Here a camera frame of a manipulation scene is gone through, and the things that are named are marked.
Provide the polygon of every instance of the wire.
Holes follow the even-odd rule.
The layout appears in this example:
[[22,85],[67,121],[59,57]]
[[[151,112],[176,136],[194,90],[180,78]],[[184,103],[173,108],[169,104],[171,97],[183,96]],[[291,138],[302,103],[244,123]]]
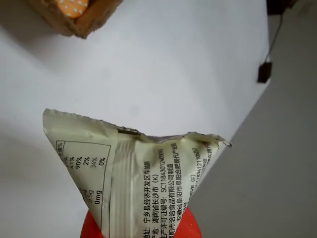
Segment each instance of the wire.
[[275,33],[275,35],[274,35],[273,41],[272,41],[272,43],[271,43],[271,46],[270,46],[270,48],[269,48],[269,50],[268,50],[268,53],[267,53],[267,55],[266,55],[266,57],[265,57],[265,62],[267,61],[269,55],[271,54],[271,52],[272,52],[272,50],[273,50],[273,47],[274,47],[274,45],[275,45],[275,42],[276,42],[277,36],[278,36],[278,34],[279,34],[279,31],[281,30],[282,24],[283,24],[283,14],[280,15],[279,25],[278,25],[278,28],[277,28],[276,33]]

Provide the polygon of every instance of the red lid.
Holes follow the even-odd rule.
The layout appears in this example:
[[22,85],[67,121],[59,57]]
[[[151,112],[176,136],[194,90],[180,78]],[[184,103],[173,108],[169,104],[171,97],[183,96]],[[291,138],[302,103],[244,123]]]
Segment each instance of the red lid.
[[[90,212],[87,213],[81,238],[103,238]],[[174,238],[202,238],[196,219],[189,209],[186,209]]]

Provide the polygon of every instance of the gray wall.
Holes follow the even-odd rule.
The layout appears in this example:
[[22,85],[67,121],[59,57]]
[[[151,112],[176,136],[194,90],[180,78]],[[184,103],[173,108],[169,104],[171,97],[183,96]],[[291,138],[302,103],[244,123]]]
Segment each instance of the gray wall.
[[268,89],[190,202],[204,238],[317,237],[317,11],[299,7]]

